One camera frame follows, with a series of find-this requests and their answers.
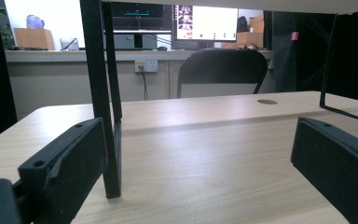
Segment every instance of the screen display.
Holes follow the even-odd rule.
[[[114,33],[169,34],[172,6],[112,2]]]
[[[175,6],[174,14],[178,40],[237,40],[237,8]]]

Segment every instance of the desk surface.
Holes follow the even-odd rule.
[[[259,99],[276,101],[265,105]],[[328,95],[358,112],[358,101]],[[358,120],[318,106],[319,92],[123,103],[122,197],[100,178],[74,223],[346,223],[293,167],[299,116],[358,137]],[[70,126],[91,105],[36,110],[0,135],[0,177]]]

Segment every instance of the desk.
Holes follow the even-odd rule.
[[[299,116],[358,137],[358,120],[318,100],[310,91],[123,103],[122,197],[106,200],[100,178],[74,223],[346,223],[290,162]],[[358,112],[358,101],[328,100]],[[0,177],[16,181],[21,163],[92,118],[92,105],[36,110],[0,135]]]

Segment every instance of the office chair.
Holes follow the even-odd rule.
[[[266,58],[252,49],[201,49],[179,69],[177,97],[182,84],[248,83],[258,93],[267,73]]]

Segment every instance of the power outlet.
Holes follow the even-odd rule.
[[[158,61],[157,60],[136,60],[135,61],[135,72],[142,72],[141,68],[143,67],[144,72],[154,73],[158,71]]]
[[[147,72],[157,72],[158,71],[158,61],[157,60],[146,60],[146,71]]]
[[[146,60],[135,61],[135,72],[142,72],[142,67],[144,69],[144,72],[146,72]]]

